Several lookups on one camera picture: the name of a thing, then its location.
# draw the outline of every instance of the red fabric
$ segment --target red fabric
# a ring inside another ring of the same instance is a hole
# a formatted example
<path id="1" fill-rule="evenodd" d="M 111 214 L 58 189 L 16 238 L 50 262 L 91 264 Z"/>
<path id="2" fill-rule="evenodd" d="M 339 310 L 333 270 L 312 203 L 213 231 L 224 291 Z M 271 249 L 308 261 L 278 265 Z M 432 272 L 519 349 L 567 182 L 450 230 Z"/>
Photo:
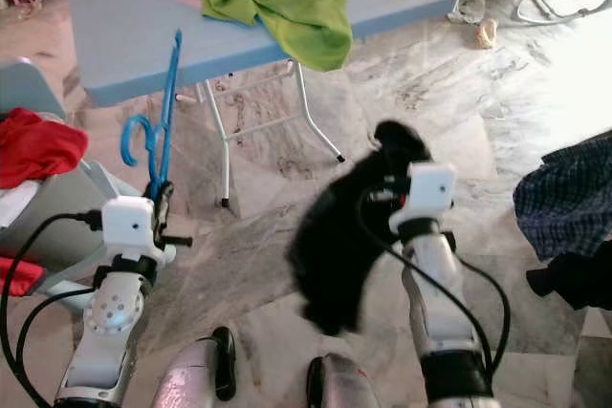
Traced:
<path id="1" fill-rule="evenodd" d="M 11 263 L 12 258 L 0 257 L 0 289 L 4 288 L 4 281 Z M 40 266 L 29 262 L 19 262 L 17 271 L 12 278 L 9 295 L 24 296 L 28 294 L 44 275 L 45 269 Z"/>
<path id="2" fill-rule="evenodd" d="M 12 109 L 0 123 L 0 188 L 72 171 L 86 149 L 84 131 Z"/>

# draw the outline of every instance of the plaid shirt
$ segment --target plaid shirt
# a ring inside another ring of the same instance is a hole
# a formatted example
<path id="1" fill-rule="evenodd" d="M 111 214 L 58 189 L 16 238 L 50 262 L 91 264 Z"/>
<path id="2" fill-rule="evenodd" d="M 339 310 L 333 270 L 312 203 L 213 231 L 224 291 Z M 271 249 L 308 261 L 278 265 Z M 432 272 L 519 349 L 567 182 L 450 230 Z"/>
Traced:
<path id="1" fill-rule="evenodd" d="M 542 160 L 514 191 L 518 227 L 541 261 L 592 256 L 612 228 L 612 132 Z"/>

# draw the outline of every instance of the gray plastic chair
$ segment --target gray plastic chair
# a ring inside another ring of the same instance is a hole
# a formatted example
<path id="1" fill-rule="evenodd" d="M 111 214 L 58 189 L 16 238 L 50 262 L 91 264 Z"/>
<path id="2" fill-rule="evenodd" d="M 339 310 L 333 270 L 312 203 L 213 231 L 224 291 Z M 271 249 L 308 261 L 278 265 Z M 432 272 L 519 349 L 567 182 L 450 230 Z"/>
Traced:
<path id="1" fill-rule="evenodd" d="M 43 75 L 23 57 L 0 61 L 0 113 L 15 107 L 66 118 Z M 0 256 L 12 257 L 44 219 L 59 212 L 100 208 L 119 194 L 140 195 L 97 162 L 82 161 L 71 172 L 49 177 L 19 217 L 0 229 Z M 99 232 L 78 222 L 59 221 L 42 233 L 26 260 L 48 271 L 39 288 L 44 291 L 60 281 L 91 275 L 105 256 Z"/>

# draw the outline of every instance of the black wire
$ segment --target black wire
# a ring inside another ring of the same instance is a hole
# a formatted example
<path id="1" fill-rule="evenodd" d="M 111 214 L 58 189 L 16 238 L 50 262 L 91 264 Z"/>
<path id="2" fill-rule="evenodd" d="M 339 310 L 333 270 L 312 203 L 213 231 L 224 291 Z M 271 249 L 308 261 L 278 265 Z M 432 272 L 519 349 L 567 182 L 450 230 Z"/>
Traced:
<path id="1" fill-rule="evenodd" d="M 370 187 L 366 188 L 365 190 L 363 190 L 361 192 L 360 198 L 358 199 L 357 206 L 356 206 L 356 217 L 357 217 L 358 225 L 361 227 L 361 230 L 365 233 L 365 235 L 368 238 L 370 238 L 372 243 L 374 243 L 375 245 L 380 247 L 382 250 L 388 252 L 389 255 L 391 255 L 391 256 L 397 258 L 398 260 L 400 260 L 402 263 L 404 263 L 410 269 L 416 271 L 422 278 L 424 278 L 426 281 L 428 281 L 429 284 L 431 284 L 433 287 L 435 287 L 441 293 L 443 293 L 467 317 L 467 319 L 470 321 L 470 323 L 474 327 L 474 330 L 476 331 L 476 334 L 478 335 L 478 339 L 480 340 L 480 344 L 482 346 L 483 356 L 484 356 L 484 359 L 485 359 L 485 362 L 484 362 L 485 372 L 486 372 L 486 374 L 487 374 L 487 376 L 488 376 L 488 378 L 489 378 L 489 380 L 491 382 L 492 376 L 493 376 L 493 373 L 494 373 L 493 364 L 492 364 L 492 357 L 491 357 L 491 346 L 489 345 L 489 340 L 487 339 L 487 335 L 485 334 L 485 331 L 483 330 L 482 326 L 480 325 L 480 322 L 478 322 L 478 319 L 476 319 L 476 317 L 474 317 L 474 315 L 461 302 L 461 300 L 459 300 L 455 295 L 453 295 L 446 287 L 444 287 L 442 284 L 440 284 L 438 281 L 436 281 L 433 277 L 431 277 L 429 274 L 424 272 L 422 269 L 417 267 L 415 264 L 413 264 L 409 260 L 406 260 L 392 246 L 390 246 L 389 244 L 385 243 L 378 236 L 376 236 L 376 234 L 374 234 L 372 232 L 372 230 L 365 224 L 365 221 L 363 220 L 363 216 L 362 216 L 362 213 L 361 213 L 361 207 L 363 206 L 363 202 L 365 201 L 365 197 L 369 193 L 371 193 L 375 189 L 379 189 L 380 187 L 381 187 L 381 185 L 370 186 Z"/>
<path id="2" fill-rule="evenodd" d="M 461 264 L 469 269 L 470 271 L 475 272 L 476 274 L 483 277 L 485 280 L 489 281 L 497 293 L 499 294 L 499 298 L 501 299 L 502 307 L 504 310 L 504 321 L 501 329 L 501 334 L 499 335 L 499 342 L 497 343 L 497 351 L 495 352 L 495 357 L 493 359 L 492 371 L 495 373 L 497 368 L 499 368 L 499 364 L 501 363 L 501 359 L 504 356 L 504 352 L 506 351 L 506 345 L 508 344 L 508 337 L 510 336 L 510 318 L 511 318 L 511 310 L 510 310 L 510 301 L 508 300 L 508 296 L 506 292 L 501 288 L 501 286 L 493 279 L 493 277 L 487 272 L 483 271 L 480 268 L 471 265 L 466 262 L 463 258 L 455 253 L 455 257 L 461 262 Z"/>
<path id="3" fill-rule="evenodd" d="M 39 303 L 38 306 L 36 306 L 32 310 L 32 312 L 30 312 L 30 315 L 28 315 L 28 318 L 21 326 L 21 332 L 19 332 L 19 338 L 17 339 L 17 349 L 15 351 L 15 359 L 17 361 L 17 365 L 19 366 L 19 369 L 23 372 L 23 374 L 26 373 L 26 369 L 23 364 L 23 350 L 26 344 L 26 337 L 28 335 L 28 330 L 30 329 L 30 325 L 35 320 L 35 318 L 38 316 L 38 314 L 55 301 L 62 300 L 64 298 L 69 298 L 71 296 L 78 296 L 78 295 L 84 295 L 86 293 L 93 293 L 94 291 L 96 291 L 96 289 L 82 289 L 82 290 L 65 291 L 63 293 L 59 293 L 57 295 L 50 296 L 46 300 Z"/>
<path id="4" fill-rule="evenodd" d="M 2 342 L 2 351 L 4 352 L 4 356 L 7 359 L 7 363 L 12 373 L 23 386 L 24 390 L 28 393 L 33 402 L 36 403 L 36 406 L 40 408 L 51 408 L 51 405 L 40 394 L 38 394 L 36 389 L 32 386 L 32 383 L 28 379 L 26 373 L 17 365 L 17 362 L 12 355 L 11 343 L 9 342 L 8 305 L 11 282 L 19 262 L 26 255 L 36 238 L 40 236 L 40 233 L 42 233 L 47 226 L 58 220 L 81 220 L 81 218 L 82 214 L 64 213 L 55 214 L 43 221 L 15 255 L 14 259 L 12 260 L 11 267 L 9 268 L 9 271 L 7 271 L 7 275 L 4 279 L 4 287 L 2 288 L 2 297 L 0 298 L 0 341 Z"/>

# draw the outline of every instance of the green towel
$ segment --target green towel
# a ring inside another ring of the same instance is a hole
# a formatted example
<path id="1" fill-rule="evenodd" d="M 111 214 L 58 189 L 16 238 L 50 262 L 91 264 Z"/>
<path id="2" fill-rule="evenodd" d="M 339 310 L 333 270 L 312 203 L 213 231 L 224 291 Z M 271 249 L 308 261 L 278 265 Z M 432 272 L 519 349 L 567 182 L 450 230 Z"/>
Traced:
<path id="1" fill-rule="evenodd" d="M 285 53 L 318 71 L 338 69 L 351 49 L 346 0 L 204 0 L 203 14 L 252 25 L 259 15 Z"/>

